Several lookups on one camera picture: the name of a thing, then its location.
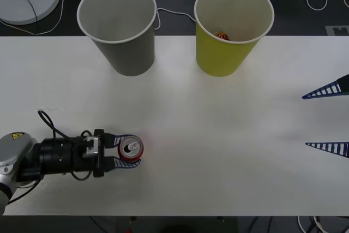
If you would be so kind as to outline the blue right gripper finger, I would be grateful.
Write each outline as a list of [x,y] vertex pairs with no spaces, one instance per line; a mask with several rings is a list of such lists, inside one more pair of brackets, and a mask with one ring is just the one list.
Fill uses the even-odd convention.
[[348,142],[306,142],[307,146],[348,158]]
[[322,86],[306,95],[302,99],[336,97],[348,95],[348,75],[345,75],[334,82]]

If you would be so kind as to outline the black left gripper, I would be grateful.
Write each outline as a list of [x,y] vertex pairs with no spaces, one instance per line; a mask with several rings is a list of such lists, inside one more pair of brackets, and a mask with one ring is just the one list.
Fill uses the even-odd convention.
[[103,177],[105,171],[110,172],[115,169],[133,169],[138,167],[142,162],[141,159],[135,162],[127,162],[118,157],[106,157],[104,161],[105,148],[118,147],[124,139],[133,139],[141,143],[140,138],[132,134],[105,134],[103,129],[96,129],[95,133],[92,134],[89,130],[84,130],[81,133],[82,144],[79,152],[81,156],[77,171],[87,172],[85,178],[89,178],[91,175]]

